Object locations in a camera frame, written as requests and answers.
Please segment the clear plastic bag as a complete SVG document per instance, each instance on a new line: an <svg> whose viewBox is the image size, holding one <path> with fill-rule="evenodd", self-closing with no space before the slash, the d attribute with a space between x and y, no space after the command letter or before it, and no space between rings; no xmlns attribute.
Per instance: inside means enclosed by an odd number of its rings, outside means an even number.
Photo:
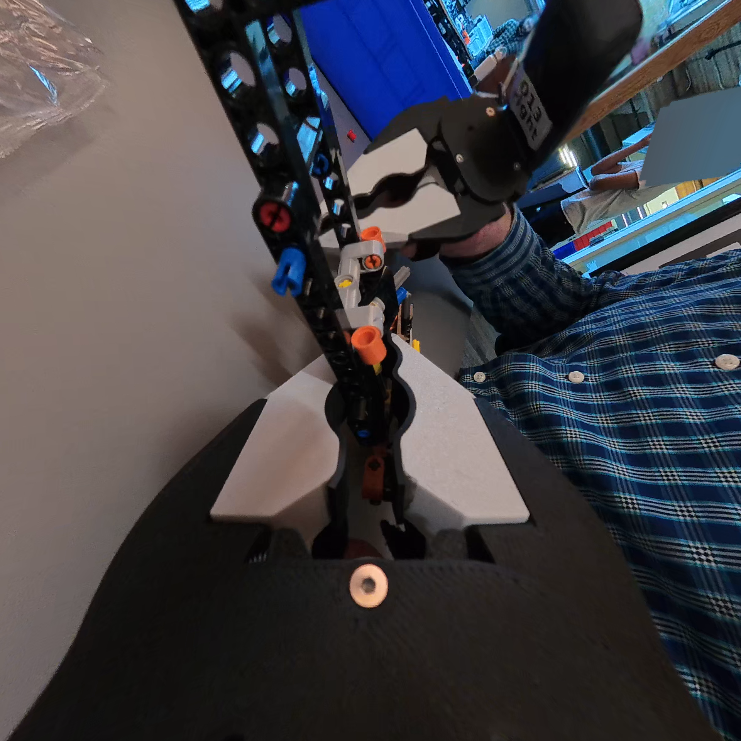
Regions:
<svg viewBox="0 0 741 741"><path fill-rule="evenodd" d="M107 86L102 53L48 5L1 2L1 157L78 116Z"/></svg>

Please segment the person's right forearm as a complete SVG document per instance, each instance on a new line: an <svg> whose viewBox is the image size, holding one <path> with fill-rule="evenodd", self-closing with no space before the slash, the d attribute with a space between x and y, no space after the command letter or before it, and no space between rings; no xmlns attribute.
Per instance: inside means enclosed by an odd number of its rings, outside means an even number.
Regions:
<svg viewBox="0 0 741 741"><path fill-rule="evenodd" d="M557 354L557 336L597 310L600 278L556 259L516 207L506 240L483 259L446 265L474 309L499 334L505 351Z"/></svg>

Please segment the person's right hand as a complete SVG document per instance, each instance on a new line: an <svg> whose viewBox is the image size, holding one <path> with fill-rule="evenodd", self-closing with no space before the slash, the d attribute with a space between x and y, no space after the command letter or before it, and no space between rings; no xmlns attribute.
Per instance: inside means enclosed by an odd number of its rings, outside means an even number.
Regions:
<svg viewBox="0 0 741 741"><path fill-rule="evenodd" d="M495 251L506 240L513 226L514 216L511 206L506 206L504 214L488 223L473 236L460 242L440 247L439 259L447 265L470 264Z"/></svg>

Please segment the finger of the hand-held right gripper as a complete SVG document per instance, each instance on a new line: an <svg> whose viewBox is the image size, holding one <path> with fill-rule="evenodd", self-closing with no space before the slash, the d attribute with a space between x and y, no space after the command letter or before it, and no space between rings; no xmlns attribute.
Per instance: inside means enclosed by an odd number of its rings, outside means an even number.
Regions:
<svg viewBox="0 0 741 741"><path fill-rule="evenodd" d="M364 217L358 205L356 211L360 230L380 229L387 245L403 245L411 235L460 216L455 196L434 180L420 185L403 205L376 206Z"/></svg>
<svg viewBox="0 0 741 741"><path fill-rule="evenodd" d="M422 184L428 144L417 129L360 155L348 171L355 203L421 203L433 191Z"/></svg>

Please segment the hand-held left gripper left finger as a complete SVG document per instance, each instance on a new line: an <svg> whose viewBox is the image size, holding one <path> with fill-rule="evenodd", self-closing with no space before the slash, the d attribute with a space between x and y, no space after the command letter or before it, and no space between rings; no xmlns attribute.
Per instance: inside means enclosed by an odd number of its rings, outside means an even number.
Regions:
<svg viewBox="0 0 741 741"><path fill-rule="evenodd" d="M268 395L210 510L213 521L294 530L305 542L329 525L328 490L347 453L325 412L335 382L319 357Z"/></svg>

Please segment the wooden beam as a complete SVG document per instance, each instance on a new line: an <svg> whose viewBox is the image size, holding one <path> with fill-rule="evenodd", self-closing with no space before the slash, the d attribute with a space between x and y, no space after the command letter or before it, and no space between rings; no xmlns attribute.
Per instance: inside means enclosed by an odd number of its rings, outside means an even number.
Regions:
<svg viewBox="0 0 741 741"><path fill-rule="evenodd" d="M589 103L568 134L563 135L562 142L567 143L592 128L614 109L714 42L738 24L739 20L740 2L721 2L658 51L633 65L628 72L608 85Z"/></svg>

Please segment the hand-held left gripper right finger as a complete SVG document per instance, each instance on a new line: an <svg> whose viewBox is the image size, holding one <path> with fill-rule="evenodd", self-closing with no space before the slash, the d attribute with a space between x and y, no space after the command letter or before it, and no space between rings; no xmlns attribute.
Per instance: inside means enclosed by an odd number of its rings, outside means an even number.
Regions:
<svg viewBox="0 0 741 741"><path fill-rule="evenodd" d="M395 334L395 380L410 411L394 443L403 499L394 524L424 536L473 525L523 524L530 511L477 399Z"/></svg>

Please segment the person's blue plaid shirt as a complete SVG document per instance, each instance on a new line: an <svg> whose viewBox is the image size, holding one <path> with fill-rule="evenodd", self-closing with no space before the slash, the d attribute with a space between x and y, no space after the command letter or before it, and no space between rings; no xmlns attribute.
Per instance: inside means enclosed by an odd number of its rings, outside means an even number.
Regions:
<svg viewBox="0 0 741 741"><path fill-rule="evenodd" d="M711 725L739 739L739 250L600 276L557 354L461 372L587 498Z"/></svg>

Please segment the blue plastic bin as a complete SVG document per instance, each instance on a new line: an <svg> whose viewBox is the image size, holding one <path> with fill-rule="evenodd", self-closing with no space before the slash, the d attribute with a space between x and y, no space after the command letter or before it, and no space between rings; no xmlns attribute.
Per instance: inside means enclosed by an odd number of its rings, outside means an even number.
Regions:
<svg viewBox="0 0 741 741"><path fill-rule="evenodd" d="M471 87L422 1L328 1L300 10L310 54L370 139L403 110Z"/></svg>

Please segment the black lego technic chassis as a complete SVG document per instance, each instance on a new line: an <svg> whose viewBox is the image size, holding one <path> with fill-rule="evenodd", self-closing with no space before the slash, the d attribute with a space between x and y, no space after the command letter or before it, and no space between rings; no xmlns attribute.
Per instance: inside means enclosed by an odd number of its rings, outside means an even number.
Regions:
<svg viewBox="0 0 741 741"><path fill-rule="evenodd" d="M174 5L259 185L252 216L338 381L362 445L396 444L391 354L376 374L352 329L320 246L321 205L346 247L360 227L328 101L313 71L299 8L307 2Z"/></svg>

